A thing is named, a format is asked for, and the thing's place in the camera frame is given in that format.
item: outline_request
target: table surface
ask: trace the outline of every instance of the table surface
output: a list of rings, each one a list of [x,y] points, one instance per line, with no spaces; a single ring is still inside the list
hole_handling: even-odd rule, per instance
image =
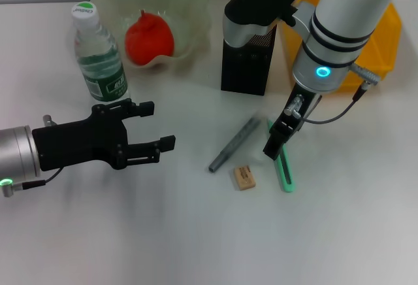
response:
[[[132,143],[177,137],[159,164],[65,168],[49,185],[0,199],[4,284],[250,285],[418,282],[418,0],[394,0],[404,28],[395,70],[346,116],[306,124],[288,142],[297,189],[284,193],[260,127],[216,173],[207,171],[257,110],[279,114],[291,91],[276,41],[264,97],[221,92],[221,18],[191,65],[130,75],[155,115],[125,122]],[[0,129],[90,114],[73,55],[71,3],[1,5]],[[312,118],[338,114],[326,96]],[[257,185],[231,178],[249,164]]]

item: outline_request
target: water bottle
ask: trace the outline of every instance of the water bottle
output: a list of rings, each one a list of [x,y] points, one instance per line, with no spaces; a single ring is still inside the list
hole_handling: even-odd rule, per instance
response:
[[[75,54],[91,96],[105,103],[128,98],[128,83],[118,46],[100,24],[96,6],[82,2],[71,12],[77,28]]]

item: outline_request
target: translucent bowl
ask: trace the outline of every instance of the translucent bowl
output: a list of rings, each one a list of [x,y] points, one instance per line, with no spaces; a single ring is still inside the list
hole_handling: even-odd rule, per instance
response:
[[[124,64],[139,69],[158,63],[173,63],[194,52],[210,29],[208,0],[91,0],[97,6],[101,23],[118,43]],[[126,31],[140,17],[141,10],[160,15],[174,37],[172,56],[160,55],[146,65],[133,63],[125,52]]]

